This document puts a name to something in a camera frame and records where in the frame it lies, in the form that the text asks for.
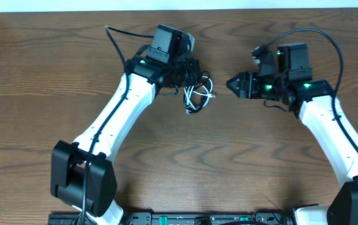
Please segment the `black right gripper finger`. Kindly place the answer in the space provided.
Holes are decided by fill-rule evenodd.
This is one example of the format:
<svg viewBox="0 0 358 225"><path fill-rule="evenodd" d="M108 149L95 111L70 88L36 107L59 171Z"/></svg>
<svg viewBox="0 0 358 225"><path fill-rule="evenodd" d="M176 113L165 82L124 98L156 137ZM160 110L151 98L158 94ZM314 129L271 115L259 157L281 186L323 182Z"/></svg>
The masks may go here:
<svg viewBox="0 0 358 225"><path fill-rule="evenodd" d="M242 81L242 74L239 73L226 82L226 86L238 86Z"/></svg>
<svg viewBox="0 0 358 225"><path fill-rule="evenodd" d="M230 89L238 98L241 97L241 88L238 84L228 84L227 88Z"/></svg>

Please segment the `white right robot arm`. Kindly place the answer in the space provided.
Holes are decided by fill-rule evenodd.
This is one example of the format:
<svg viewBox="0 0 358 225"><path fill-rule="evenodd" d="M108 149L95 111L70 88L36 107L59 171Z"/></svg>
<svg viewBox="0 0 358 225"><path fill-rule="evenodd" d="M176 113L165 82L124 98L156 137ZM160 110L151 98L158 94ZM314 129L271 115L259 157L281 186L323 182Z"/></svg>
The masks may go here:
<svg viewBox="0 0 358 225"><path fill-rule="evenodd" d="M273 55L266 45L252 51L257 72L240 72L226 86L239 98L280 101L314 135L329 160L340 190L329 206L300 206L283 224L358 224L358 133L334 90L314 80L307 44L282 44Z"/></svg>

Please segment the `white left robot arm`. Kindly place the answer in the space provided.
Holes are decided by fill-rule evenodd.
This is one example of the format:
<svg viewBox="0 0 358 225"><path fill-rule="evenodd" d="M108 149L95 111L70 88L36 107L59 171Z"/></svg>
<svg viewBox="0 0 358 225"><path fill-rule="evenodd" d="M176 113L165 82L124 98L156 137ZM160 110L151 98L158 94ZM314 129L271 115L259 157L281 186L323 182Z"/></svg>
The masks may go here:
<svg viewBox="0 0 358 225"><path fill-rule="evenodd" d="M96 120L72 143L58 141L51 155L51 194L80 213L71 224L119 224L113 164L118 150L140 114L162 88L196 85L199 61L190 57L195 39L160 24L152 43L123 59L121 81Z"/></svg>

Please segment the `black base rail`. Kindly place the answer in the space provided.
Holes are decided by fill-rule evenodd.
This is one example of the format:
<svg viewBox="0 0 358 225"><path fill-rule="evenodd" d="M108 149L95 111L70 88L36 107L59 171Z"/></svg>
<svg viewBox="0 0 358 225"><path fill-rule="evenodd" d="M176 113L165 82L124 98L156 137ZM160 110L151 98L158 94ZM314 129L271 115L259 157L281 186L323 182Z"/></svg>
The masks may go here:
<svg viewBox="0 0 358 225"><path fill-rule="evenodd" d="M227 224L245 221L252 224L295 224L292 216L286 213L261 210L245 214L208 214L208 213L152 213L152 212L107 212L101 217L90 214L83 221L73 213L55 212L48 216L48 225L70 224L122 224L122 225L196 225Z"/></svg>

